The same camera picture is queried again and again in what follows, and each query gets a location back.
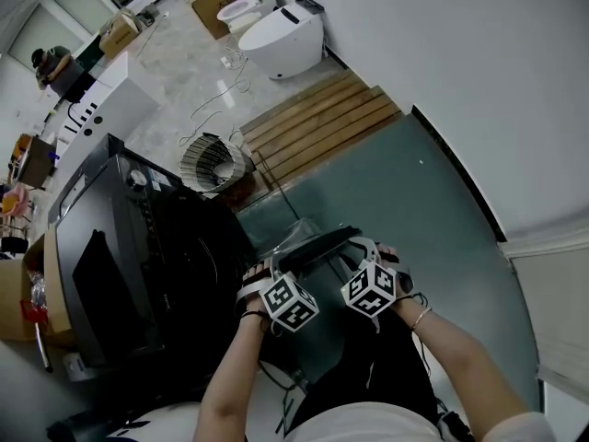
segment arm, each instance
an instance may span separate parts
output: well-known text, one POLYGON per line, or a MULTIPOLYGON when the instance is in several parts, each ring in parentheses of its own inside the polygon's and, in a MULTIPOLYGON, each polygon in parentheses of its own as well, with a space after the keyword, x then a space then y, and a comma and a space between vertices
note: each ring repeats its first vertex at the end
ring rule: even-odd
MULTIPOLYGON (((248 302, 248 310, 266 310, 260 296, 248 302)), ((249 315, 239 322, 237 334, 202 398, 194 442, 243 442, 264 337, 262 320, 249 315)))
POLYGON ((52 82, 53 80, 55 80, 55 78, 57 78, 57 76, 65 69, 65 67, 67 67, 67 65, 70 63, 70 59, 72 58, 72 54, 68 53, 66 54, 64 57, 62 57, 62 59, 60 60, 60 62, 57 64, 57 66, 55 67, 55 69, 53 69, 53 72, 51 72, 49 74, 49 76, 47 77, 47 79, 52 82))
MULTIPOLYGON (((399 301, 393 309, 410 327, 425 311, 412 299, 399 301)), ((433 311, 423 316, 415 333, 450 377, 476 440, 498 423, 529 411, 484 346, 470 334, 433 311)))
POLYGON ((35 74, 35 78, 37 79, 37 85, 39 86, 39 90, 43 91, 45 88, 47 88, 47 83, 41 78, 39 78, 39 74, 35 74))

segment wooden pallet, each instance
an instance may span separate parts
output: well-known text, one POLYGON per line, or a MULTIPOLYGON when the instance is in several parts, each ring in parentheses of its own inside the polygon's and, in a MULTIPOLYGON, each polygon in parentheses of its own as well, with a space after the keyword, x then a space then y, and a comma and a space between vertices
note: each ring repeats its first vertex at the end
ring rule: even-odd
POLYGON ((295 179, 401 116, 380 87, 369 88, 344 71, 265 112, 241 132, 261 177, 272 186, 295 179))

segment wrist strap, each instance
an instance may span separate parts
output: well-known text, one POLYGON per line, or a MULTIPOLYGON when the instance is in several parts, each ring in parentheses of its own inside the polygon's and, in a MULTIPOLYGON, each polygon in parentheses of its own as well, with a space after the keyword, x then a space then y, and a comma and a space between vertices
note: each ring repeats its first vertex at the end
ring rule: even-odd
POLYGON ((430 307, 427 307, 426 309, 423 310, 422 314, 420 314, 420 317, 417 318, 417 320, 415 321, 415 324, 413 324, 413 326, 411 327, 411 331, 415 331, 415 328, 417 327, 417 325, 421 322, 421 320, 423 319, 423 317, 429 313, 432 309, 430 307))
POLYGON ((261 278, 253 284, 244 286, 237 292, 236 303, 249 295, 253 295, 254 293, 259 293, 266 288, 270 288, 273 284, 274 282, 271 278, 261 278))
POLYGON ((243 320, 246 316, 251 316, 252 314, 255 314, 256 316, 262 316, 264 319, 267 320, 270 319, 270 314, 265 313, 264 311, 246 311, 241 315, 240 319, 243 320))

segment smart toilet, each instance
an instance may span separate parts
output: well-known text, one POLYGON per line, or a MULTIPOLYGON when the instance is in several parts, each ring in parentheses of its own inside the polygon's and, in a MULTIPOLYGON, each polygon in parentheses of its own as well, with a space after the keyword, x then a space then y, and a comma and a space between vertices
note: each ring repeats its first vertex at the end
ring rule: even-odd
POLYGON ((321 62, 323 21, 299 4, 283 6, 248 29, 239 50, 269 78, 296 76, 321 62))
POLYGON ((261 13, 263 17, 269 15, 276 7, 276 0, 236 0, 225 6, 218 14, 217 19, 229 24, 236 18, 248 13, 261 13))

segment dark screen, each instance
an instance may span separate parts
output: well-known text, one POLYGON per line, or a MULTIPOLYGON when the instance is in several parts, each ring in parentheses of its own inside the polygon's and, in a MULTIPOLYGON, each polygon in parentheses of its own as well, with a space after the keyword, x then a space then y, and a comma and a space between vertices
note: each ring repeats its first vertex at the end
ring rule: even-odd
POLYGON ((146 345, 141 317, 103 232, 92 233, 73 278, 92 331, 108 359, 123 359, 146 345))

